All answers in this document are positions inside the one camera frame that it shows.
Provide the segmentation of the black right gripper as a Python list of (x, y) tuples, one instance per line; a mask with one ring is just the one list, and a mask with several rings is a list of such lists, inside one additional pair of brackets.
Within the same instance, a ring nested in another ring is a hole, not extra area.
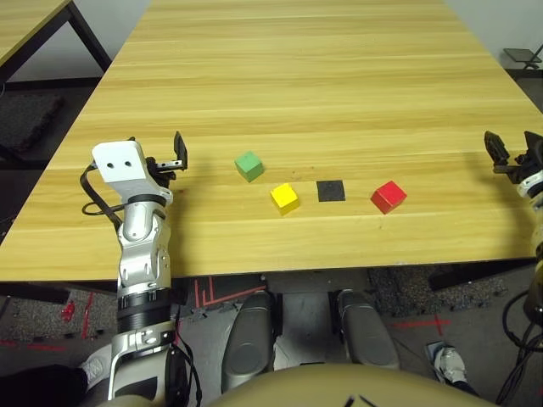
[(542, 170), (543, 136), (532, 132), (524, 132), (527, 153), (518, 155), (514, 164), (508, 162), (509, 152), (501, 138), (492, 131), (484, 133), (484, 145), (492, 159), (495, 174), (506, 175), (512, 184), (520, 184), (526, 178)]

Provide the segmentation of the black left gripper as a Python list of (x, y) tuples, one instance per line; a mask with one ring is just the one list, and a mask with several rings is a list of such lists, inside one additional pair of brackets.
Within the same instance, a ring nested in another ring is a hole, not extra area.
[[(128, 141), (135, 141), (135, 137), (128, 137)], [(176, 179), (178, 170), (186, 170), (188, 168), (188, 151), (182, 139), (180, 131), (176, 131), (174, 136), (174, 152), (176, 159), (166, 162), (157, 162), (154, 157), (145, 159), (147, 170), (151, 178), (156, 183), (170, 183)]]

